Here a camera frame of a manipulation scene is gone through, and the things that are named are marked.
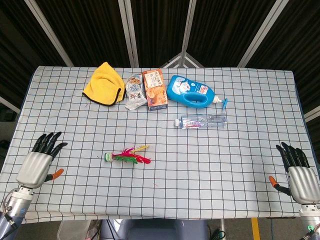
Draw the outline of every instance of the metal robot arm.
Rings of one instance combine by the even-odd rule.
[[[269,176],[269,180],[275,189],[292,196],[293,200],[301,204],[299,215],[308,233],[300,240],[320,240],[320,209],[317,207],[320,187],[317,176],[301,149],[284,142],[281,144],[283,148],[279,145],[276,148],[280,151],[288,175],[289,188],[280,186],[272,176]]]
[[[28,208],[32,202],[33,189],[39,188],[44,182],[54,180],[63,173],[59,169],[54,174],[48,174],[51,162],[56,155],[66,146],[66,142],[54,145],[61,135],[50,133],[43,134],[36,141],[31,152],[26,156],[16,177],[19,188],[12,189],[3,199],[0,216],[0,240],[13,240],[17,228],[21,225]]]

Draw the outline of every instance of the black grid line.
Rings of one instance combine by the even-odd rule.
[[[36,139],[62,131],[68,145],[50,167],[64,168],[54,182],[35,189],[26,222],[103,218],[219,219],[291,217],[299,206],[275,191],[273,175],[288,179],[279,142],[312,149],[302,120],[292,72],[247,68],[163,69],[203,82],[229,100],[225,129],[184,130],[174,120],[186,114],[216,114],[169,101],[168,109],[128,111],[126,99],[106,107],[82,96],[95,68],[40,66],[34,73],[0,175],[0,194],[16,176]],[[124,79],[149,68],[116,68]],[[151,164],[105,162],[104,153],[149,145]]]

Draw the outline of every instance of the yellow feather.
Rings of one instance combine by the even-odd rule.
[[[142,145],[139,148],[132,150],[130,153],[133,154],[134,152],[140,152],[143,149],[147,149],[149,147],[149,145]]]

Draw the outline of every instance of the yellow floor stripe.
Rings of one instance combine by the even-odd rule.
[[[253,240],[260,240],[258,218],[251,218]]]

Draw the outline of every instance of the blue detergent bottle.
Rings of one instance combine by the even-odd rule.
[[[222,109],[225,109],[228,103],[227,98],[220,100],[207,85],[179,75],[172,76],[166,94],[173,101],[198,109],[205,108],[211,103],[223,103]]]

